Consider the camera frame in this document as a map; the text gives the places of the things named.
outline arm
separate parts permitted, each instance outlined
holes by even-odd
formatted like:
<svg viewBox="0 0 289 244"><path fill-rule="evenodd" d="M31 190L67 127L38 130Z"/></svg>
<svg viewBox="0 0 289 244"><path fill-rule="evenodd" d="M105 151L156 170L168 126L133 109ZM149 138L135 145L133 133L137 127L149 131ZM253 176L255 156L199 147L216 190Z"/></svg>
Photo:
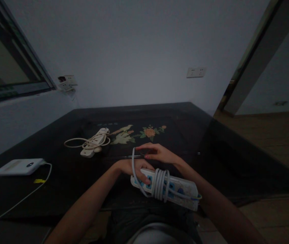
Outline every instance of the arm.
<svg viewBox="0 0 289 244"><path fill-rule="evenodd" d="M145 160L135 161L137 177L150 184L140 172L141 168L154 168ZM113 164L68 210L54 228L47 243L77 243L94 221L106 196L121 173L132 175L131 160L120 160Z"/></svg>
<svg viewBox="0 0 289 244"><path fill-rule="evenodd" d="M159 144L145 144L137 150L149 148L157 154L146 155L146 159L172 163L183 177L193 181L202 196L200 205L228 243L266 243L252 223L216 188L200 176L179 156Z"/></svg>

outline charging cable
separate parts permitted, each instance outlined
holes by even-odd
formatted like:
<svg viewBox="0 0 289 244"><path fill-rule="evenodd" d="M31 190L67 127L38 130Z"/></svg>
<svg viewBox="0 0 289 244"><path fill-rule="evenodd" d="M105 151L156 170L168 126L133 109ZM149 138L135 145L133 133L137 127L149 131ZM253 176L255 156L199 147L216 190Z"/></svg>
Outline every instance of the charging cable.
<svg viewBox="0 0 289 244"><path fill-rule="evenodd" d="M189 200L194 200L194 201L199 201L202 197L190 197L184 194L181 194L177 191L174 191L172 189L169 188L169 182L170 182L170 174L169 174L169 170L161 170L161 169L156 169L155 172L155 176L151 182L152 185L152 192L151 195L147 194L145 192L145 190L143 189L143 187L141 186L141 184L138 181L137 175L135 174L135 168L134 168L134 151L135 151L135 147L132 150L132 173L134 176L134 179L136 181L136 183L138 184L140 191L143 193L143 195L145 195L146 197L154 197L158 200L163 200L164 203L167 202L167 197L168 197L168 192L173 193L174 195L180 197L180 198L184 198L184 199L189 199Z"/></svg>
<svg viewBox="0 0 289 244"><path fill-rule="evenodd" d="M49 170L49 174L47 175L47 178L45 179L45 182L49 179L51 171L52 171L52 164L50 163L44 163L44 164L48 164L50 165L50 170ZM42 183L42 185L40 185L38 188L36 188L34 191L32 191L30 194L28 194L27 196L25 196L22 200L20 200L18 203L16 203L15 206L13 206L11 209L7 210L6 212L4 212L2 215L0 215L0 218L3 217L4 215L6 215L8 212L10 212L11 210L13 210L18 204L20 204L22 201L24 201L26 198L28 198L30 195L32 195L35 191L37 191L39 188L41 188L41 186L44 185L44 183Z"/></svg>
<svg viewBox="0 0 289 244"><path fill-rule="evenodd" d="M94 144L94 143L91 142L92 140L95 140L96 138L99 138L99 137L101 137L101 136L103 136L103 135L104 135L104 140L103 140L102 143L99 143L98 145L96 145L96 144ZM65 141L65 142L64 142L64 145L65 145L66 147L69 147L69 148L82 147L83 149L94 149L94 148L96 148L96 147L106 146L106 145L110 144L111 139L108 137L108 135L110 135L108 132L102 132L102 133L98 133L98 134L92 136L92 138L90 138L90 139L85 139L85 138L72 138L72 139L69 139L69 140ZM68 146L68 145L67 145L67 142L69 142L69 141L74 141L74 140L82 140L82 141L85 141L85 142L84 142L82 145L80 145L80 146Z"/></svg>

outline white wall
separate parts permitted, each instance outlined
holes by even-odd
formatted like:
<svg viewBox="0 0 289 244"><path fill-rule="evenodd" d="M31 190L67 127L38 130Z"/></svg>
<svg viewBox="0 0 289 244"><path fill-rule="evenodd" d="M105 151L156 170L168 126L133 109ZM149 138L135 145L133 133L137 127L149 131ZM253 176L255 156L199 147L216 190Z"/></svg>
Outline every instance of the white wall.
<svg viewBox="0 0 289 244"><path fill-rule="evenodd" d="M0 154L75 108L59 91L0 103Z"/></svg>
<svg viewBox="0 0 289 244"><path fill-rule="evenodd" d="M276 101L288 101L274 106ZM236 115L289 111L289 33Z"/></svg>
<svg viewBox="0 0 289 244"><path fill-rule="evenodd" d="M269 0L4 0L53 79L81 107L191 101L209 114ZM204 78L186 79L188 67Z"/></svg>

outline dark table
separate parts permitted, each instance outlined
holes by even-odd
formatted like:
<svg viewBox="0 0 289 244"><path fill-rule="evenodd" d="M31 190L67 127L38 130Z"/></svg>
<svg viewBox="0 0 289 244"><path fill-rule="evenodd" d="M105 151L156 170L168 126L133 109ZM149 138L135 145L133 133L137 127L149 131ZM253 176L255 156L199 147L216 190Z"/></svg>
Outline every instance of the dark table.
<svg viewBox="0 0 289 244"><path fill-rule="evenodd" d="M81 157L80 148L64 147L63 142L91 136L89 134L96 133L101 127L108 127L113 132L128 122L134 123L131 135L136 135L140 125L147 127L150 121L153 128L168 124L164 134L155 135L154 143L161 143L182 157L236 205L275 194L289 194L287 167L192 103L76 109L0 155L0 167L19 158L44 158L53 165L46 184L4 218L29 221L60 218L114 162L130 158L133 146L150 139L138 136L135 143L109 145L91 159ZM157 161L150 163L182 177L172 165ZM0 177L0 215L33 191L38 186L33 184L34 179L45 179L48 170L46 165L30 176ZM157 207L161 204L144 197L132 187L130 176L122 175L102 209Z"/></svg>

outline yellow cable tag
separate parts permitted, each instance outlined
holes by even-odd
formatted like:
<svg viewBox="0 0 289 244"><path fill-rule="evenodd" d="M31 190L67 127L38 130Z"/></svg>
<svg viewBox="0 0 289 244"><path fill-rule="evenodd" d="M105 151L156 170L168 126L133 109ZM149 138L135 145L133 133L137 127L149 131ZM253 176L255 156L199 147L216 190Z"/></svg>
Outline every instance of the yellow cable tag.
<svg viewBox="0 0 289 244"><path fill-rule="evenodd" d="M45 183L45 180L42 180L42 179L34 180L34 184L39 184L39 183Z"/></svg>

